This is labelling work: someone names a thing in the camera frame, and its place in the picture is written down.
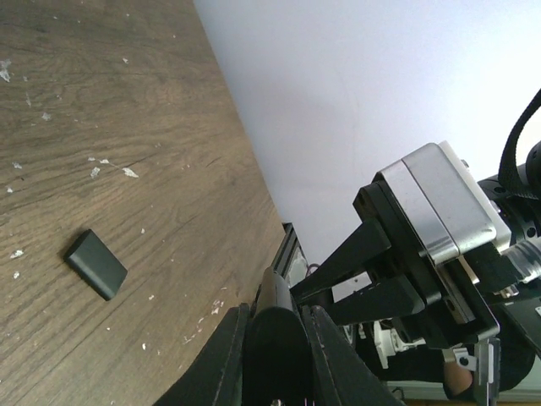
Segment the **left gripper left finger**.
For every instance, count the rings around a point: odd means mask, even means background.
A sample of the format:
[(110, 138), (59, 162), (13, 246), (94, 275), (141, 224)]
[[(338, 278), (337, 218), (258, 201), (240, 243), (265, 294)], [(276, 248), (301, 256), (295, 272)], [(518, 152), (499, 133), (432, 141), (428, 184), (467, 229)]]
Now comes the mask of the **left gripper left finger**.
[(240, 405), (243, 344), (249, 316), (245, 303), (229, 309), (194, 362), (156, 404)]

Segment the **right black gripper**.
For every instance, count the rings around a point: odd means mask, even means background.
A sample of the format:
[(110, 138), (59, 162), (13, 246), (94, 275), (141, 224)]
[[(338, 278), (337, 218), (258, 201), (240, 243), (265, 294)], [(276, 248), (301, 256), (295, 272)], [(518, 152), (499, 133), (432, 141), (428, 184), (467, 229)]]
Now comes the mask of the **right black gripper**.
[(391, 319), (404, 337), (423, 338), (431, 348), (475, 344), (500, 332), (459, 260), (436, 265), (429, 257), (386, 182), (362, 187), (353, 206), (363, 223), (290, 289), (299, 305), (366, 268), (372, 285), (327, 310), (338, 326)]

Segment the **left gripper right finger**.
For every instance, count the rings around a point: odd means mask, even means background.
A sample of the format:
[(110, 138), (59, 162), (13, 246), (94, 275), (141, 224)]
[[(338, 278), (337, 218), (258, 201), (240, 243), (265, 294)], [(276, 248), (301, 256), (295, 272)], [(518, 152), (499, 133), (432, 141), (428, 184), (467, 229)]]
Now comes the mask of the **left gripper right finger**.
[(358, 357), (320, 306), (302, 308), (312, 354), (314, 405), (402, 405)]

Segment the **black remote control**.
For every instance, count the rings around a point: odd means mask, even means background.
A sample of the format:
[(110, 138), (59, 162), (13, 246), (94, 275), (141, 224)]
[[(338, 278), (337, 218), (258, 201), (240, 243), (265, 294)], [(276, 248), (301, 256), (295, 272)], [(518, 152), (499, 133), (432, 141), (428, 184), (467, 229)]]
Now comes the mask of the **black remote control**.
[(263, 274), (243, 346), (243, 405), (308, 405), (314, 400), (308, 335), (286, 280)]

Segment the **black battery cover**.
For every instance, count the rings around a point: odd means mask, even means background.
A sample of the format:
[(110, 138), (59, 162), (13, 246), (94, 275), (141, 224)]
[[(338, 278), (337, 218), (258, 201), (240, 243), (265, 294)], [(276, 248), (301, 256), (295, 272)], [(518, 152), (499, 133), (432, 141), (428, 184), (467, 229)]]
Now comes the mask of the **black battery cover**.
[(74, 240), (63, 260), (106, 301), (117, 295), (128, 275), (122, 262), (91, 229)]

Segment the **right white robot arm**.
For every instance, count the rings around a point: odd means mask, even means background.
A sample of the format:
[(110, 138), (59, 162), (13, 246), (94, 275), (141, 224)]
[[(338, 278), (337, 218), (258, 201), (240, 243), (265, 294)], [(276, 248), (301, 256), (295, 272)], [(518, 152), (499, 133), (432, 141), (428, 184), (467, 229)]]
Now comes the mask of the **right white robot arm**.
[(354, 201), (361, 225), (292, 288), (299, 304), (362, 272), (370, 285), (326, 307), (339, 326), (392, 321), (405, 340), (447, 349), (474, 374), (476, 402), (496, 402), (500, 325), (493, 309), (540, 295), (540, 149), (516, 147), (539, 110), (514, 124), (496, 176), (476, 181), (445, 142), (378, 171)]

